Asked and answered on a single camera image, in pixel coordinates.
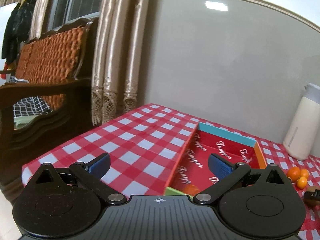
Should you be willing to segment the beige satin curtain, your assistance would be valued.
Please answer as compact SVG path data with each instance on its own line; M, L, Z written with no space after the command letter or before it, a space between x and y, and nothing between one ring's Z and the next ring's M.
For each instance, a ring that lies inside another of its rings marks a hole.
M102 0L100 5L91 85L94 126L136 107L149 0Z

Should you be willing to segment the brown kiwi fruit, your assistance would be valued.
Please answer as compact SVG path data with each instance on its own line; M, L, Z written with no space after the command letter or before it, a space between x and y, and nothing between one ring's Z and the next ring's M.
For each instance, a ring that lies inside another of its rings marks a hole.
M311 186L307 189L307 191L304 193L303 200L308 205L311 206L317 206L319 205L320 196L319 196L319 187L317 186Z

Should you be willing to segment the red white checkered tablecloth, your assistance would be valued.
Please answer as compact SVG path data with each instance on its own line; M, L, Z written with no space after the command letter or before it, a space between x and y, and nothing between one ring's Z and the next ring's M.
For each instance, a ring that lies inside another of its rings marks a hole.
M309 172L308 185L319 185L318 157L296 160L281 144L155 104L130 111L25 164L22 182L26 184L42 163L68 167L77 161L89 162L106 152L111 157L111 168L103 176L104 183L126 196L162 194L178 154L199 122L254 138L267 164L275 163L283 171L294 166L305 168Z

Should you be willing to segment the orange mandarin in box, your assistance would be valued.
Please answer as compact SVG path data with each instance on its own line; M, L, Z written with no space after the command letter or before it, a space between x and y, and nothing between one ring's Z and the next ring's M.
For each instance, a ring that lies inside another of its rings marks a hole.
M185 194L188 194L190 196L195 196L200 192L200 189L197 186L193 185L193 184L187 184L183 188L182 192L185 193Z

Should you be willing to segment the orange mandarin by jug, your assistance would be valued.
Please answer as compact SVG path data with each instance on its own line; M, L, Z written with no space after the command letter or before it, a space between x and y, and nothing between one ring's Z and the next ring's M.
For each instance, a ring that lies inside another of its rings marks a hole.
M300 170L300 177L304 177L304 178L306 178L306 179L308 179L308 177L309 177L309 172L308 172L308 170L307 169L301 169Z

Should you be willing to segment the dark orange mandarin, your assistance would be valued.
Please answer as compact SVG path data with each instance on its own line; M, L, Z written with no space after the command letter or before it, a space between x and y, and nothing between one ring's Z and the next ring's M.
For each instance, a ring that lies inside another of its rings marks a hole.
M293 183L295 183L300 178L300 173L300 168L294 166L287 171L286 176L287 178L290 178Z

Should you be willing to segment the black white checked cloth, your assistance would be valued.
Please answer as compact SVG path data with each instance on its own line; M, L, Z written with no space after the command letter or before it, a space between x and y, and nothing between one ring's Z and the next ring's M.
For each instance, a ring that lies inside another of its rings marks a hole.
M40 97L32 96L23 98L13 105L13 115L15 118L22 116L41 115L51 112L52 109Z

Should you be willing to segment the wooden sofa orange cushion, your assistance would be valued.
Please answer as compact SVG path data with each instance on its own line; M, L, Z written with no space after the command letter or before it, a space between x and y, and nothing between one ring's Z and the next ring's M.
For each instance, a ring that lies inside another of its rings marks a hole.
M23 190L22 167L92 128L91 79L98 19L80 18L23 46L19 83L1 86L1 192L11 203ZM21 128L14 104L38 96L50 107Z

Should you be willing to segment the colourful cardboard box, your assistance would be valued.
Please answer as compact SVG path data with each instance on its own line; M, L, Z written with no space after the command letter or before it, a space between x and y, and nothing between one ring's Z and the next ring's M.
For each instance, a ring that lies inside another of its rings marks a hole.
M219 179L208 167L208 158L212 153L233 164L243 162L251 168L267 166L259 143L254 138L199 122L178 154L164 194L185 194L182 190L187 184L193 184L202 191L217 183Z

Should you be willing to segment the cream grey thermos jug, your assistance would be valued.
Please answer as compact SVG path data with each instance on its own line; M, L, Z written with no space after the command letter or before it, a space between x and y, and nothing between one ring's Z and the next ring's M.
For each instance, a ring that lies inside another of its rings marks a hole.
M283 141L291 157L305 160L309 156L319 129L319 110L319 86L309 83Z

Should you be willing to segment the dark hanging clothes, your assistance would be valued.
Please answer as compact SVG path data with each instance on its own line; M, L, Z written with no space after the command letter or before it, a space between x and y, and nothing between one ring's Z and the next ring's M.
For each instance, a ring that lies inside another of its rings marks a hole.
M28 40L36 0L24 0L13 9L4 32L2 59L12 64L17 59L18 45Z

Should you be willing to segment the small front orange mandarin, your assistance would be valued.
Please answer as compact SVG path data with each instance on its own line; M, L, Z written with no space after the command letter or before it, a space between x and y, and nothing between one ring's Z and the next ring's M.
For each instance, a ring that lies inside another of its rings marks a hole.
M308 184L308 179L304 176L301 176L297 181L296 181L296 187L299 189L304 189L306 185Z

